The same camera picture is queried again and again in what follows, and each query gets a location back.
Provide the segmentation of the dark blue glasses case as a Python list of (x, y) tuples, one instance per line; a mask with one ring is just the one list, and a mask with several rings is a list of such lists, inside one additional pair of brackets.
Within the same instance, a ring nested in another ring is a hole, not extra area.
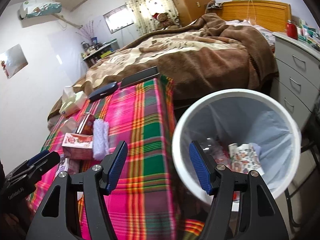
[(89, 94), (88, 99), (90, 102), (97, 101), (99, 99), (102, 99), (106, 96), (113, 94), (117, 89), (118, 89), (117, 82), (109, 83), (108, 85), (98, 88), (97, 90)]

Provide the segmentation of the purple milk carton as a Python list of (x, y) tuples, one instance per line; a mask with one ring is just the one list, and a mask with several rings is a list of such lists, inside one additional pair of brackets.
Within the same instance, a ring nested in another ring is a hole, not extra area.
[(57, 177), (59, 173), (62, 171), (66, 171), (69, 174), (73, 175), (73, 174), (79, 173), (79, 170), (80, 170), (79, 160), (70, 159), (62, 155), (55, 177)]

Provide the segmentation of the cluttered side desk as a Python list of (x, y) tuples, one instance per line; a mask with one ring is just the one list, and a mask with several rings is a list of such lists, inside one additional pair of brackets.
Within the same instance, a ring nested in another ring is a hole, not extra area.
[(82, 54), (83, 61), (87, 64), (88, 68), (91, 68), (96, 63), (106, 58), (108, 55), (119, 49), (117, 39), (113, 39), (110, 42), (98, 44), (95, 47), (89, 48), (89, 50)]

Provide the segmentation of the window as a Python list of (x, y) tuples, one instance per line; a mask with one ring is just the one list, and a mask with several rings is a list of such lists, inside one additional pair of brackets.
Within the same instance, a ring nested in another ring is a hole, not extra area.
[(112, 34), (134, 24), (135, 22), (132, 10), (126, 4), (104, 14), (104, 19), (110, 33)]

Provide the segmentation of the red jar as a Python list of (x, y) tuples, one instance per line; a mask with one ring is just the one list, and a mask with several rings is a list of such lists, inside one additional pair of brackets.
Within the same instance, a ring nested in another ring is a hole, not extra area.
[(286, 33), (288, 37), (298, 40), (297, 27), (291, 20), (288, 20), (286, 24)]

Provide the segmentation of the tissue pack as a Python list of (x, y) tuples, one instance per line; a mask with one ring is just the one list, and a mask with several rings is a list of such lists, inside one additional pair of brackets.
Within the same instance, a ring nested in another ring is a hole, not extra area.
[(87, 95), (83, 91), (75, 93), (72, 86), (66, 86), (63, 89), (59, 113), (66, 118), (81, 110), (86, 100)]

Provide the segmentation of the black smartphone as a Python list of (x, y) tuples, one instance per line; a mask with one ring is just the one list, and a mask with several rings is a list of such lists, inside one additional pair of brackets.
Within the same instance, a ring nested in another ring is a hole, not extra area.
[(158, 68), (157, 66), (153, 66), (151, 68), (137, 72), (136, 74), (133, 74), (131, 76), (123, 78), (120, 84), (120, 89), (137, 85), (141, 82), (151, 80), (158, 76), (159, 76)]

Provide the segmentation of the grey drawer cabinet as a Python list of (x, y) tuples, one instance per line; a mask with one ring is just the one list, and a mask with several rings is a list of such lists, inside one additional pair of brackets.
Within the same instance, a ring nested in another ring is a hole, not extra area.
[(273, 36), (278, 76), (272, 83), (270, 97), (278, 101), (303, 130), (319, 96), (319, 51), (285, 33), (274, 32)]

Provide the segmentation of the brown fleece blanket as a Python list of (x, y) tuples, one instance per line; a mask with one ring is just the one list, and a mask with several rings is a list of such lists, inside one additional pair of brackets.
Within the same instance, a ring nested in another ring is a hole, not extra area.
[(89, 68), (73, 89), (89, 94), (151, 67), (174, 81), (176, 101), (230, 88), (262, 91), (278, 72), (271, 46), (255, 27), (211, 13), (183, 28), (141, 36)]

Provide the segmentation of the wooden headboard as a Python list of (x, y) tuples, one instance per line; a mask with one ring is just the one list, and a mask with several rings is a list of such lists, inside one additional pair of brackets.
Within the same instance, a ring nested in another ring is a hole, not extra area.
[(268, 0), (223, 2), (212, 12), (225, 21), (247, 20), (272, 32), (285, 32), (287, 22), (292, 20), (289, 4)]

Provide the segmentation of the patterned curtain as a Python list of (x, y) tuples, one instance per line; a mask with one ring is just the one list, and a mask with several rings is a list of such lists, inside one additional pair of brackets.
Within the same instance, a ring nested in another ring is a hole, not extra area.
[(167, 13), (172, 20), (178, 19), (178, 10), (173, 0), (124, 0), (132, 10), (134, 23), (140, 35), (157, 29), (158, 21), (153, 18), (156, 13)]

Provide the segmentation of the red strawberry milk carton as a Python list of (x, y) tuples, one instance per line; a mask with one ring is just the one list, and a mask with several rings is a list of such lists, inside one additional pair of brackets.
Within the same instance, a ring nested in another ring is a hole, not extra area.
[(62, 149), (67, 158), (91, 160), (93, 159), (93, 135), (66, 133)]

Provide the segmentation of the teddy bear with santa hat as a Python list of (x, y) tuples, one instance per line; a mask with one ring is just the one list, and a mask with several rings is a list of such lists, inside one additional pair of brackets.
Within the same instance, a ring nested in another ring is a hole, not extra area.
[(155, 13), (152, 17), (157, 21), (156, 30), (178, 29), (180, 27), (170, 18), (167, 12)]

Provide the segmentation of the dried branch vase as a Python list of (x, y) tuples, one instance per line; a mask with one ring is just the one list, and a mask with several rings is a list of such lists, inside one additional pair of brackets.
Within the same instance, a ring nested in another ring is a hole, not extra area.
[(77, 34), (90, 41), (93, 46), (98, 44), (98, 38), (94, 31), (94, 20), (90, 20), (87, 24), (83, 25)]

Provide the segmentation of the wall poster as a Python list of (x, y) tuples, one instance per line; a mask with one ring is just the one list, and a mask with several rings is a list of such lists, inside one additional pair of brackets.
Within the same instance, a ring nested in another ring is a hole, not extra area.
[(28, 65), (20, 44), (13, 46), (7, 51), (1, 53), (1, 68), (7, 79), (12, 78), (20, 70)]

